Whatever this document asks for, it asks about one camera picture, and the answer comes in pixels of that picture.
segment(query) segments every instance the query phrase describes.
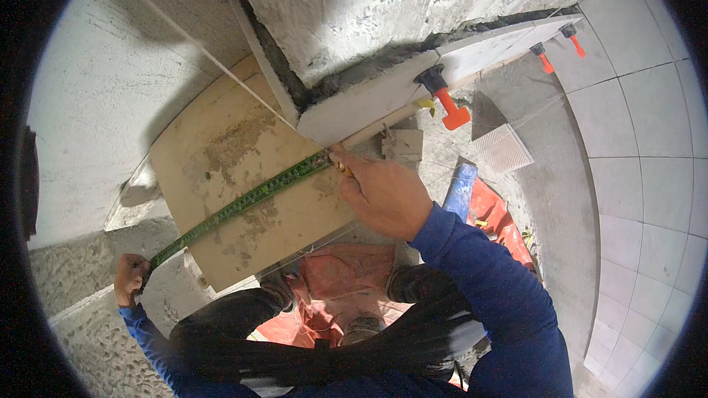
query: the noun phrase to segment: hand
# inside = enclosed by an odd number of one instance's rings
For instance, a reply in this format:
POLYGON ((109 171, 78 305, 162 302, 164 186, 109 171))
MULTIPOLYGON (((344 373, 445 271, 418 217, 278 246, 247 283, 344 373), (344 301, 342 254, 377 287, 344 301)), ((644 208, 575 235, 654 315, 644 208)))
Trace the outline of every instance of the hand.
POLYGON ((149 271, 150 262, 142 255, 120 256, 113 281, 113 291, 119 307, 135 307, 135 293, 142 286, 142 277, 149 271))
POLYGON ((379 234, 412 242, 426 224, 433 201, 414 171, 394 160, 367 160, 340 145, 329 155, 354 174, 340 178, 340 191, 359 220, 379 234))

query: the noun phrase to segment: tiled wall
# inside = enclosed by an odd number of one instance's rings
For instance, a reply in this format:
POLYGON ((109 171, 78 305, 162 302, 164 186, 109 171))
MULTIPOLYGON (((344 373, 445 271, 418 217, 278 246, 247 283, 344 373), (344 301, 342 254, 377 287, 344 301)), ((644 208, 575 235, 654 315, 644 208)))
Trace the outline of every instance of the tiled wall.
POLYGON ((546 43, 590 158, 600 212, 600 292, 585 366, 635 397, 690 311, 708 245, 708 122, 661 0, 584 0, 587 52, 546 43))

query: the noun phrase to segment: blue long-sleeve shirt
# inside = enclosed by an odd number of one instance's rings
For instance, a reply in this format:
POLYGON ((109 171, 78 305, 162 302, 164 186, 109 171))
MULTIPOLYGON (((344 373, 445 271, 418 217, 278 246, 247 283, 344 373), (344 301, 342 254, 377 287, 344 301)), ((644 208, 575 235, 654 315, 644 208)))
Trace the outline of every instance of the blue long-sleeve shirt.
MULTIPOLYGON (((466 395, 457 387, 392 371, 325 387, 298 387, 287 397, 572 397, 568 350, 548 292, 509 251, 477 227, 434 205, 411 245, 450 275, 482 321, 491 351, 472 370, 466 395)), ((245 385, 193 378, 142 305, 121 308, 128 332, 177 397, 257 397, 245 385)))

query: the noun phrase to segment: red tile leveling wedge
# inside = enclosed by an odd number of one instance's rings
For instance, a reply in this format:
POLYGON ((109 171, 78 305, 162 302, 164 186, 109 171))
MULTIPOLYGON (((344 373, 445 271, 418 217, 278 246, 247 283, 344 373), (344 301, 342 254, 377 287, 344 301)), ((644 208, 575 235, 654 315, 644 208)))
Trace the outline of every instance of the red tile leveling wedge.
POLYGON ((429 93, 438 97, 440 103, 445 107, 447 116, 442 118, 442 123, 448 130, 455 130, 470 120, 467 108, 458 108, 447 93, 447 82, 443 78, 442 71, 445 65, 438 63, 418 74, 413 82, 421 83, 429 93))

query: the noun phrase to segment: tape measure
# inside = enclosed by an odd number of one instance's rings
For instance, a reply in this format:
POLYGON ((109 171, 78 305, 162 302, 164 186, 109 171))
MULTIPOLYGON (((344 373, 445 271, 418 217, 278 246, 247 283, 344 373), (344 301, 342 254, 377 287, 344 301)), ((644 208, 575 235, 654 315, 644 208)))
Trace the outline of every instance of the tape measure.
POLYGON ((206 220, 202 221, 197 226, 194 226, 186 234, 179 237, 165 249, 158 252, 157 255, 152 257, 150 259, 150 271, 147 276, 143 278, 142 286, 137 293, 142 293, 142 290, 145 288, 152 271, 167 261, 167 259, 172 255, 196 242, 199 238, 204 237, 217 226, 239 215, 244 210, 251 208, 263 200, 270 199, 270 197, 276 195, 278 192, 309 177, 310 175, 313 175, 315 172, 329 167, 330 165, 332 165, 332 161, 329 159, 329 151, 322 150, 317 154, 310 155, 302 162, 286 169, 272 179, 259 184, 252 190, 240 196, 238 199, 235 199, 231 203, 227 204, 206 220))

